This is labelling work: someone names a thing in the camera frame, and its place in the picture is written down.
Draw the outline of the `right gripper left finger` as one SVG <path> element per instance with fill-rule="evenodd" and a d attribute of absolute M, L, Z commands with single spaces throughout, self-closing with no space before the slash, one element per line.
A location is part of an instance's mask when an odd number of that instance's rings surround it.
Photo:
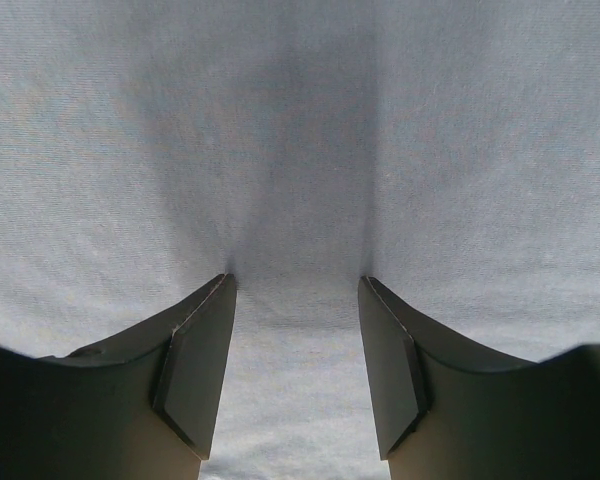
<path fill-rule="evenodd" d="M 58 358 L 0 347 L 0 479 L 194 479 L 211 452 L 237 285 Z"/>

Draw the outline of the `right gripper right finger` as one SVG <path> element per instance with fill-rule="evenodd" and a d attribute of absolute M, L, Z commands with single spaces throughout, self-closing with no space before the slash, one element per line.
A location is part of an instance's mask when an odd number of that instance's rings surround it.
<path fill-rule="evenodd" d="M 600 344 L 532 362 L 358 284 L 379 453 L 394 479 L 600 479 Z"/>

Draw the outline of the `blue-grey t shirt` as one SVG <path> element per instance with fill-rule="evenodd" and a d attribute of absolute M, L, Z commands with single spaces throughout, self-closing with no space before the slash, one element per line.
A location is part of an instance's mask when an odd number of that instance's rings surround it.
<path fill-rule="evenodd" d="M 232 272 L 206 479 L 384 479 L 372 275 L 539 360 L 600 343 L 600 1 L 0 1 L 0 344 Z"/>

